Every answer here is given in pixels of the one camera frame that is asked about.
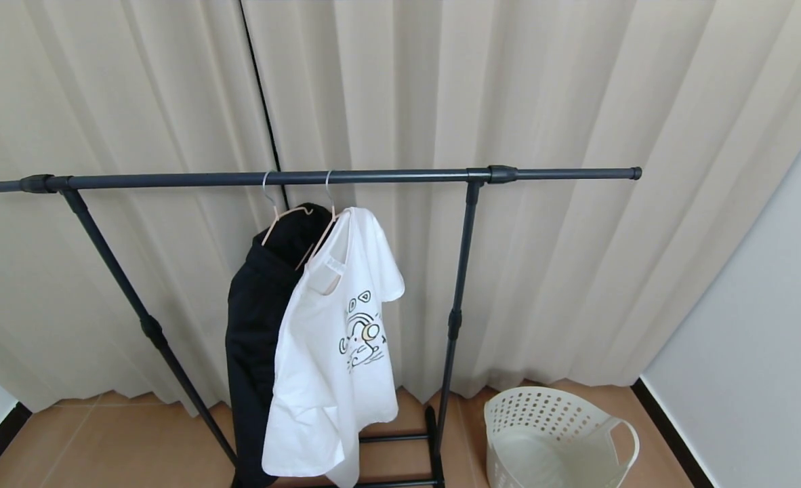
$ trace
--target clothes rack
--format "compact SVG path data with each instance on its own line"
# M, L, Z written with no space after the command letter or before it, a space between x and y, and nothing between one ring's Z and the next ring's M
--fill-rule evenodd
M469 169L381 169L381 170L346 170L346 171L295 171L255 173L191 173L163 175L117 175L117 176L53 176L33 175L20 180L0 182L0 192L32 192L33 194L54 194L59 192L66 203L75 212L85 232L93 241L130 306L138 316L144 335L159 350L171 372L184 389L187 397L193 402L202 419L217 439L220 447L232 464L236 464L235 451L221 432L214 417L202 401L199 392L192 385L178 358L171 351L165 339L162 327L154 319L144 303L132 287L127 274L112 252L99 226L94 222L87 204L81 198L79 190L95 188L166 188L166 186L261 186L261 185L316 185L338 183L414 183L414 182L465 182L466 209L461 230L460 253L457 259L457 275L455 280L454 299L448 316L448 341L446 359L443 367L442 390L440 392L440 411L435 414L434 408L425 410L426 431L408 435L364 436L361 442L413 441L426 439L431 460L431 478L409 479L403 481L360 483L360 488L389 488L396 486L436 486L444 488L446 479L443 475L440 446L446 424L449 387L452 381L457 336L461 327L461 305L466 284L466 270L470 259L472 244L472 227L476 215L479 189L485 184L501 184L516 180L598 180L627 179L638 180L642 177L641 167L623 167L623 169L517 169L509 166L469 167Z

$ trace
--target graphic print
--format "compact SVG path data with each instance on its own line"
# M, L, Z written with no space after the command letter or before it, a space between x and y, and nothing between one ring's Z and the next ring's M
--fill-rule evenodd
M355 312L362 303L370 302L371 293L363 291L357 299L349 300L347 307L347 336L339 345L341 354L347 355L347 369L352 371L358 365L367 365L385 356L386 337L379 323L379 313L370 315L366 312Z

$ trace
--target curtain fold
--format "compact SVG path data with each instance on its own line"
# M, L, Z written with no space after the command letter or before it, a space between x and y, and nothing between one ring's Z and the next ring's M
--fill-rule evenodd
M644 167L483 189L465 395L634 381L801 147L801 0L42 1L0 3L0 179L274 169L250 49L284 170ZM331 192L388 235L396 382L428 398L464 185ZM84 197L206 403L227 401L226 293L270 224L261 189ZM0 195L0 383L33 410L109 389L187 404L55 195Z

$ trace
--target tile floor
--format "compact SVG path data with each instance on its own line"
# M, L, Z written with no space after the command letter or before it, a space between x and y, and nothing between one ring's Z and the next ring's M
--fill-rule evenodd
M691 486L629 388L587 387L568 381L554 387L584 397L636 427L642 449L623 487ZM449 488L488 486L482 408L493 395L496 392L487 388L472 399L450 398L442 449ZM398 391L398 401L397 420L370 426L366 432L424 430L424 407L403 389ZM431 403L437 407L437 396ZM233 440L230 410L217 405L211 412ZM627 455L627 439L615 436L618 452ZM363 481L430 475L425 441L367 444L361 457ZM165 405L150 393L127 399L107 392L84 401L60 401L34 414L0 458L0 487L6 488L227 488L232 475L229 461L202 421L192 419L180 404ZM324 479L280 479L274 486L322 484Z

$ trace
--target hanger hook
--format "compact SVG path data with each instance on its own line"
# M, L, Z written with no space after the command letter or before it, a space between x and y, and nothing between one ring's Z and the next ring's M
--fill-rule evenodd
M273 198L271 198L271 195L268 195L268 192L265 190L265 182L267 182L267 180L268 180L268 173L271 173L271 171L272 171L272 170L270 170L270 169L269 169L268 171L265 171L265 176L262 176L262 195L265 195L265 198L267 198L267 199L268 199L268 201L270 201L270 202L271 202L271 206L273 206L273 207L274 207L274 210L276 211L276 210L277 210L277 203L276 203L276 201L274 201L274 199L273 199Z
M329 201L331 201L331 214L333 216L335 214L335 199L331 196L331 190L329 190L329 178L331 177L332 171L332 169L329 169L329 173L327 173L325 176L325 192L329 194Z

